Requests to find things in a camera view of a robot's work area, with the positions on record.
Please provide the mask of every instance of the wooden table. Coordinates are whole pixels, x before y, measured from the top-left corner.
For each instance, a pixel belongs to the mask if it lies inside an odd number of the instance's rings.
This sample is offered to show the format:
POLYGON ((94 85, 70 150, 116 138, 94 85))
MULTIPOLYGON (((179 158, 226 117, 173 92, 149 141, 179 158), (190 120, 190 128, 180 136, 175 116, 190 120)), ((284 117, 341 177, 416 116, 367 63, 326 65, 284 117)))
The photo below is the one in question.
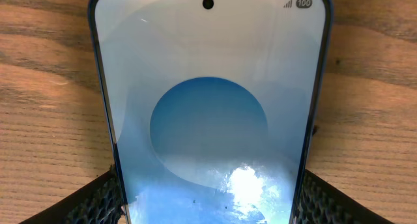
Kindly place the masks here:
MULTIPOLYGON (((113 162, 88 0, 0 0, 0 223, 113 162)), ((417 0, 334 0, 308 169, 396 223, 417 222, 417 0)))

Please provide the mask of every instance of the blue phone frame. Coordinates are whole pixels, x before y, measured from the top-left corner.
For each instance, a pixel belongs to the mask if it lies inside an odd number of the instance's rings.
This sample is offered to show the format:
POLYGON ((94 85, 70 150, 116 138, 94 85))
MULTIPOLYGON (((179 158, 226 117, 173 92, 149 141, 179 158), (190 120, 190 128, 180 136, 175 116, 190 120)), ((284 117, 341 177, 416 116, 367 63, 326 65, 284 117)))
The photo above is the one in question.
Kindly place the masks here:
MULTIPOLYGON (((123 203, 125 205, 124 210, 126 212, 126 222, 131 223, 129 209, 126 206, 128 203, 127 203, 127 198, 126 198, 126 191, 124 190, 123 175, 122 175, 122 170, 120 166, 119 153, 117 150, 117 142, 113 140, 115 138, 115 132, 113 129, 113 119, 111 118, 109 96, 107 92, 106 78, 104 76, 103 63, 102 63, 102 57, 101 57, 101 52, 100 52, 100 43, 98 41, 96 20, 95 20, 95 15, 94 15, 95 8, 96 8, 98 1, 99 0, 89 1, 88 20, 89 20, 89 25, 90 25, 90 30, 91 30, 91 39, 93 41, 94 57, 96 60, 98 80, 100 82, 104 108, 106 110, 106 118, 107 118, 107 123, 108 123, 110 142, 112 145, 113 157, 115 160, 117 176, 119 178, 119 184, 121 186, 123 203)), ((304 144, 303 144, 302 153, 300 157, 300 165, 298 167, 293 206, 291 208, 291 216, 290 216, 289 224, 293 223, 294 221, 295 211, 296 211, 296 207, 298 204, 298 199, 300 197, 301 184, 302 184, 302 179, 304 177, 304 170, 306 168, 306 161, 308 157, 309 146, 311 143, 311 136, 312 136, 312 132, 314 128, 315 116, 317 113, 317 105, 318 105, 318 100, 320 96, 321 83, 323 80, 324 68, 326 65, 326 56, 327 56, 328 45, 329 45, 329 40, 330 40, 330 32, 331 32, 332 24, 333 24, 333 15, 334 15, 333 2, 332 0, 323 0, 323 3, 326 9, 326 20, 324 23, 323 37, 322 37, 321 46, 320 46, 319 61, 317 63, 317 71, 315 74, 313 94, 311 96, 306 132, 304 134, 304 144)))

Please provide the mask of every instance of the blue circle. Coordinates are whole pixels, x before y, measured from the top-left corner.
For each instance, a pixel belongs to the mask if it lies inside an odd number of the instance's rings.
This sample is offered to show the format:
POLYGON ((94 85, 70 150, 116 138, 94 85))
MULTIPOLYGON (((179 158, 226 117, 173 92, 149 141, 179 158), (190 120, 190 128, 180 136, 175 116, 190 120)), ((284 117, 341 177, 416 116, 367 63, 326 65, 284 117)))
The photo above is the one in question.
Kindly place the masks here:
POLYGON ((250 160, 267 139, 261 104, 245 88, 199 77, 167 91, 151 117, 154 151, 193 160, 250 160))

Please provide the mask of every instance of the signal strength icon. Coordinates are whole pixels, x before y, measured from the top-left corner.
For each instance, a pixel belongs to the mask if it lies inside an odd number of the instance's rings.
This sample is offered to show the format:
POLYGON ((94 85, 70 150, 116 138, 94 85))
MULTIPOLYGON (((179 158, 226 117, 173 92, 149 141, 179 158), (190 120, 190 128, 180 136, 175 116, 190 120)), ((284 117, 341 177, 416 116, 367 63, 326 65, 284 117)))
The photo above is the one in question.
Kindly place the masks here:
POLYGON ((291 8, 293 6, 293 0, 288 1, 288 3, 286 3, 284 5, 284 8, 291 8))

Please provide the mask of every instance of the wood grain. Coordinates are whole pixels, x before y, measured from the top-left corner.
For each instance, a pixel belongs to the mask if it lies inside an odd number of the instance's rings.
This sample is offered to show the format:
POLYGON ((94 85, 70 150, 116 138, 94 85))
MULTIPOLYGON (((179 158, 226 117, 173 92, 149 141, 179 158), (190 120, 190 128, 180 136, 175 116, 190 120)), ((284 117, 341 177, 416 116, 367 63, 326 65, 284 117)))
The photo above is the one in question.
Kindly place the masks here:
MULTIPOLYGON (((112 163, 88 0, 0 0, 0 223, 112 163)), ((417 220, 417 0, 334 0, 308 168, 395 223, 417 220)))

